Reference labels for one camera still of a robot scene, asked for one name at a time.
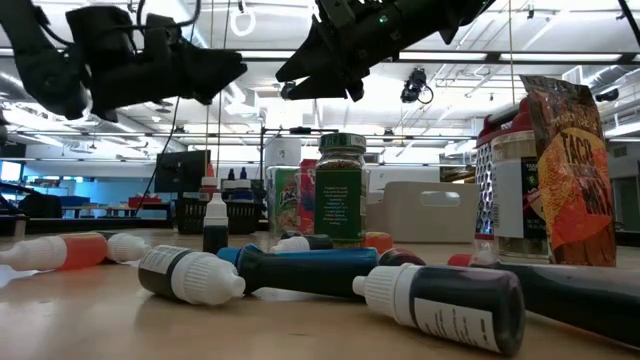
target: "security camera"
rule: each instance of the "security camera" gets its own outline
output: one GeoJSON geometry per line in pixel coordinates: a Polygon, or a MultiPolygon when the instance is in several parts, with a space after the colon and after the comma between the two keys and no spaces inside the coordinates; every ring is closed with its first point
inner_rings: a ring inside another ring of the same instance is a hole
{"type": "Polygon", "coordinates": [[[404,83],[404,89],[402,89],[402,93],[400,93],[400,99],[405,104],[410,104],[416,101],[428,104],[429,102],[423,102],[420,100],[420,95],[425,91],[431,92],[432,97],[431,100],[429,100],[429,102],[431,102],[433,100],[433,92],[427,85],[427,74],[424,72],[424,69],[415,69],[411,72],[409,79],[404,83]]]}
{"type": "Polygon", "coordinates": [[[296,87],[295,81],[285,82],[284,85],[282,86],[282,89],[280,89],[280,96],[285,100],[291,100],[291,97],[289,97],[289,91],[293,90],[295,87],[296,87]]]}

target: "plastic storage bin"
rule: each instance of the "plastic storage bin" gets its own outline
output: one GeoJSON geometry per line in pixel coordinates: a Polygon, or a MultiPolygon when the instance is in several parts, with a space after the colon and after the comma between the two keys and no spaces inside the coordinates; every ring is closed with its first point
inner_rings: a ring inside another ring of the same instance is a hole
{"type": "MultiPolygon", "coordinates": [[[[256,203],[237,203],[227,201],[229,234],[247,235],[256,231],[260,218],[261,205],[256,203]]],[[[183,235],[202,234],[207,202],[199,199],[176,200],[176,221],[178,232],[183,235]]]]}

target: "spice jar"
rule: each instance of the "spice jar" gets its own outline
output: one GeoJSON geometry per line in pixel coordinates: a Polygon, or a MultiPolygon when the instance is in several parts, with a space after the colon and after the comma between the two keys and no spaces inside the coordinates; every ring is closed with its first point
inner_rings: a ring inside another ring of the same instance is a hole
{"type": "Polygon", "coordinates": [[[369,180],[363,158],[366,149],[367,141],[361,135],[333,133],[320,138],[314,231],[328,235],[336,249],[359,248],[364,242],[369,180]]]}

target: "white label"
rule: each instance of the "white label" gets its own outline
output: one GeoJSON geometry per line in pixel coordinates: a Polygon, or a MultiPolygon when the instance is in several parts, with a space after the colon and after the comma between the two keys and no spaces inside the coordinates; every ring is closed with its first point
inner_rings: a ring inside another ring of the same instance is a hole
{"type": "Polygon", "coordinates": [[[522,238],[521,161],[507,160],[493,166],[493,233],[522,238]]]}
{"type": "Polygon", "coordinates": [[[145,255],[142,260],[140,260],[139,268],[166,274],[169,269],[169,265],[176,256],[181,253],[189,251],[185,248],[168,246],[168,245],[160,245],[151,250],[145,255]]]}
{"type": "Polygon", "coordinates": [[[488,311],[415,299],[416,323],[423,332],[471,346],[500,352],[488,311]]]}

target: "hanging cable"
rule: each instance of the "hanging cable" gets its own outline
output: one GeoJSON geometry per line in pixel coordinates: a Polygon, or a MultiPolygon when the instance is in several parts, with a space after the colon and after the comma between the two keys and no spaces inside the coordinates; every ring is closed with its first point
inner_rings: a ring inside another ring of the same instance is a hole
{"type": "MultiPolygon", "coordinates": [[[[230,12],[231,12],[231,8],[229,7],[227,9],[227,15],[229,15],[230,12]]],[[[233,33],[236,36],[242,37],[242,36],[247,36],[251,34],[255,28],[256,28],[255,11],[253,11],[253,9],[247,6],[247,3],[245,2],[245,0],[238,1],[238,7],[233,10],[233,15],[231,16],[231,31],[233,31],[233,33]],[[238,28],[238,18],[240,18],[242,15],[246,15],[249,17],[249,25],[247,25],[247,28],[244,30],[240,30],[238,28]]]]}
{"type": "MultiPolygon", "coordinates": [[[[189,36],[189,42],[193,41],[193,34],[195,33],[195,27],[196,27],[195,24],[191,25],[191,36],[189,36]]],[[[176,120],[178,119],[178,106],[179,105],[180,105],[180,97],[177,96],[176,97],[176,108],[175,108],[175,110],[173,112],[173,121],[171,122],[171,130],[169,131],[169,137],[167,137],[167,142],[164,143],[164,147],[162,148],[162,151],[160,152],[160,154],[156,155],[156,165],[153,168],[153,173],[151,174],[151,177],[149,178],[149,182],[147,183],[147,187],[144,189],[144,193],[142,194],[142,199],[140,199],[140,203],[138,204],[138,207],[136,207],[136,211],[134,212],[134,216],[138,216],[138,211],[140,211],[140,209],[142,208],[142,204],[144,203],[144,199],[149,194],[149,189],[151,188],[151,183],[153,183],[153,179],[155,179],[156,173],[158,172],[158,160],[161,159],[162,156],[164,155],[164,153],[167,151],[167,147],[169,147],[169,143],[171,142],[171,139],[173,138],[173,133],[175,132],[175,129],[176,129],[176,120]]]]}
{"type": "MultiPolygon", "coordinates": [[[[140,22],[142,22],[142,7],[140,5],[138,5],[138,10],[136,11],[136,22],[138,22],[138,13],[140,13],[140,22]]],[[[138,30],[140,32],[144,32],[146,30],[151,30],[151,29],[157,29],[157,28],[164,28],[164,29],[180,29],[183,28],[185,26],[192,26],[195,25],[196,22],[198,21],[198,18],[200,17],[200,11],[202,9],[202,0],[196,0],[196,5],[195,5],[195,10],[193,12],[193,16],[191,17],[191,19],[186,20],[186,21],[181,21],[179,23],[175,23],[175,24],[171,24],[171,25],[162,25],[162,26],[151,26],[151,25],[140,25],[140,24],[136,24],[136,25],[126,25],[126,26],[114,26],[108,29],[105,29],[104,31],[102,31],[101,33],[99,33],[96,37],[100,38],[102,36],[105,36],[109,33],[112,33],[114,31],[132,31],[132,30],[138,30]]]]}
{"type": "MultiPolygon", "coordinates": [[[[227,20],[224,25],[224,38],[222,41],[222,50],[227,48],[227,37],[229,35],[229,14],[231,12],[231,0],[227,0],[227,20]]],[[[218,134],[222,129],[222,93],[218,94],[218,134]]],[[[220,136],[218,136],[218,151],[216,157],[216,174],[220,173],[220,136]]]]}
{"type": "Polygon", "coordinates": [[[142,9],[147,0],[140,0],[138,2],[138,9],[136,10],[136,25],[142,27],[142,9]]]}
{"type": "Polygon", "coordinates": [[[638,28],[638,23],[636,22],[636,19],[633,18],[633,13],[631,12],[631,9],[629,9],[629,5],[627,4],[626,0],[618,0],[618,2],[620,3],[620,8],[622,9],[622,13],[627,18],[627,21],[629,21],[631,30],[633,30],[633,35],[635,36],[636,41],[640,46],[640,28],[638,28]]]}
{"type": "MultiPolygon", "coordinates": [[[[212,49],[214,47],[214,44],[213,44],[214,18],[215,17],[214,17],[213,2],[212,2],[211,3],[211,17],[209,18],[209,22],[210,22],[210,24],[209,24],[209,47],[212,48],[212,49]]],[[[209,121],[210,121],[210,117],[209,117],[210,112],[209,111],[210,110],[211,110],[211,105],[207,105],[207,115],[206,115],[207,116],[207,119],[206,119],[207,122],[206,122],[206,125],[205,125],[206,126],[206,130],[205,131],[207,133],[207,136],[204,138],[204,151],[209,150],[209,121]]],[[[220,144],[219,143],[218,143],[218,147],[216,149],[216,152],[220,152],[220,144]]],[[[204,159],[205,159],[204,160],[205,161],[204,173],[207,174],[207,170],[209,169],[209,164],[207,162],[211,163],[212,159],[207,159],[206,156],[204,157],[204,159]]],[[[215,176],[220,178],[220,174],[218,173],[218,166],[217,165],[216,165],[215,176]]]]}
{"type": "Polygon", "coordinates": [[[428,91],[429,93],[431,93],[431,98],[429,98],[429,101],[422,101],[420,100],[420,98],[418,98],[418,101],[422,104],[422,105],[429,105],[433,102],[433,99],[435,99],[436,95],[433,93],[433,90],[431,89],[431,86],[427,85],[427,87],[425,88],[425,91],[428,91]]]}
{"type": "Polygon", "coordinates": [[[516,79],[515,74],[513,73],[513,15],[511,14],[511,1],[509,0],[509,64],[511,66],[511,96],[513,100],[513,105],[516,104],[516,79]]]}

